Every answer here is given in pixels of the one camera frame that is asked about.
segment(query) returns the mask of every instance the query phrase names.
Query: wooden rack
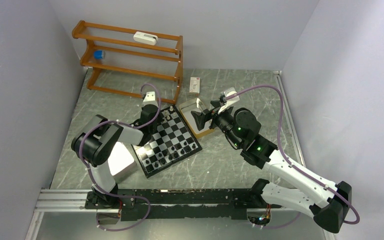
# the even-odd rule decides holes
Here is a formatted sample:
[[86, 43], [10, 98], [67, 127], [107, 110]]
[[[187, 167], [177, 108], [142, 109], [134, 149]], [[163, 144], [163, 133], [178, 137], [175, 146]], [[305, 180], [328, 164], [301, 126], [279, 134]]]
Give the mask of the wooden rack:
[[[91, 90], [99, 90], [108, 93], [121, 94], [130, 97], [141, 98], [141, 94], [132, 93], [127, 91], [121, 91], [108, 87], [96, 86], [101, 71], [111, 70], [129, 74], [137, 74], [143, 76], [149, 76], [153, 78], [165, 79], [174, 81], [177, 83], [177, 88], [174, 94], [174, 99], [162, 98], [161, 101], [169, 104], [176, 104], [180, 88], [183, 81], [183, 37], [167, 35], [162, 33], [150, 32], [150, 31], [139, 31], [158, 36], [158, 42], [156, 45], [148, 45], [133, 41], [133, 35], [138, 32], [135, 29], [108, 26], [96, 23], [79, 21], [78, 24], [72, 31], [72, 37], [75, 39], [85, 39], [87, 43], [86, 51], [80, 59], [82, 66], [92, 67], [93, 72], [87, 83], [87, 88]], [[121, 46], [127, 46], [128, 48], [141, 48], [153, 52], [165, 52], [164, 55], [146, 53], [140, 51], [133, 51], [127, 49], [121, 49]], [[126, 59], [121, 62], [107, 62], [101, 61], [94, 58], [94, 52], [96, 50], [104, 50], [108, 55], [120, 55], [119, 59]], [[158, 67], [139, 66], [142, 63], [151, 63], [163, 65], [164, 67], [158, 69]]]

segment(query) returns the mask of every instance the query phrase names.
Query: gray wall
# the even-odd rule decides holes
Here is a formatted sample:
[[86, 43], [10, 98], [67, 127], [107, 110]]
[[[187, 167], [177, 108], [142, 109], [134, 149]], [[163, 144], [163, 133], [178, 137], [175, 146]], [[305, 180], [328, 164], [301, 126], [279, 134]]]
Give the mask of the gray wall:
[[321, 0], [282, 79], [308, 168], [353, 187], [337, 238], [384, 239], [384, 0]]
[[0, 240], [25, 238], [82, 81], [79, 59], [47, 0], [0, 0]]
[[79, 20], [183, 35], [185, 68], [258, 70], [284, 67], [318, 1], [50, 0], [70, 36]]

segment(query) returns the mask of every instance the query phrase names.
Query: wooden leg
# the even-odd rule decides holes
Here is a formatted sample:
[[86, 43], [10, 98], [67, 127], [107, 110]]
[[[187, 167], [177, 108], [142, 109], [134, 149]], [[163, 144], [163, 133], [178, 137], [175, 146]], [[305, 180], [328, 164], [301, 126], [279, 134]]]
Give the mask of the wooden leg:
[[102, 69], [94, 67], [92, 75], [89, 78], [89, 81], [87, 82], [87, 88], [93, 89], [93, 86], [95, 85], [95, 82], [97, 81], [99, 74], [101, 73]]
[[180, 93], [180, 88], [182, 87], [182, 80], [181, 78], [179, 77], [179, 79], [177, 80], [177, 88], [176, 88], [176, 93], [174, 94], [174, 104], [177, 103], [178, 101], [178, 97], [179, 97], [179, 93]]

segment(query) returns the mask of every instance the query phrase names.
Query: white box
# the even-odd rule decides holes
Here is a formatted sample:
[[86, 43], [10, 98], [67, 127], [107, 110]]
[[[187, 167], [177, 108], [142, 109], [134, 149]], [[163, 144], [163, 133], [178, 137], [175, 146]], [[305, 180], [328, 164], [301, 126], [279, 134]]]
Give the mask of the white box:
[[189, 95], [198, 96], [200, 94], [200, 83], [199, 77], [191, 77], [189, 85]]

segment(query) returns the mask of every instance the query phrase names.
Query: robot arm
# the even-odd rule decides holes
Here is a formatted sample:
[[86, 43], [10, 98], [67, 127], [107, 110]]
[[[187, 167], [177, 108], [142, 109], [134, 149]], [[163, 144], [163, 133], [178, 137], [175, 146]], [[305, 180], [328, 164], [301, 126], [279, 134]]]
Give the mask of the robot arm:
[[[148, 123], [157, 114], [158, 103], [155, 96], [155, 92], [153, 91], [146, 93], [142, 102], [140, 118], [132, 124], [133, 126], [141, 126]], [[95, 115], [73, 139], [71, 149], [76, 152], [79, 158], [80, 144], [86, 133], [98, 124], [107, 121], [108, 119], [105, 117]], [[98, 186], [109, 193], [117, 194], [118, 186], [114, 180], [116, 173], [111, 173], [110, 169], [112, 166], [110, 165], [111, 162], [108, 161], [113, 149], [116, 148], [117, 151], [122, 152], [128, 151], [124, 145], [117, 143], [143, 146], [151, 139], [152, 134], [157, 131], [159, 121], [161, 121], [160, 116], [158, 116], [154, 122], [141, 129], [122, 126], [116, 123], [107, 123], [93, 131], [87, 137], [84, 141], [82, 153], [84, 159], [90, 164], [90, 170]], [[92, 197], [96, 198], [98, 205], [101, 207], [111, 207], [118, 203], [117, 197], [109, 196], [99, 191], [95, 186], [92, 187], [92, 191], [95, 193]]]
[[[236, 93], [235, 90], [231, 88], [227, 92], [225, 91], [224, 95], [229, 96], [234, 93]], [[245, 161], [281, 177], [297, 188], [288, 189], [260, 179], [253, 189], [257, 189], [265, 203], [299, 211], [312, 217], [323, 229], [338, 233], [349, 211], [349, 206], [327, 188], [330, 187], [351, 202], [351, 186], [344, 181], [336, 184], [325, 179], [290, 157], [288, 157], [289, 164], [278, 147], [259, 134], [261, 124], [251, 111], [239, 108], [232, 115], [231, 105], [237, 102], [239, 97], [236, 96], [226, 102], [224, 95], [220, 97], [220, 100], [211, 101], [211, 105], [214, 107], [212, 110], [192, 112], [198, 129], [201, 130], [205, 122], [211, 120], [210, 128], [220, 128], [233, 148], [242, 149], [240, 155]], [[295, 168], [320, 180], [325, 186], [320, 186]]]

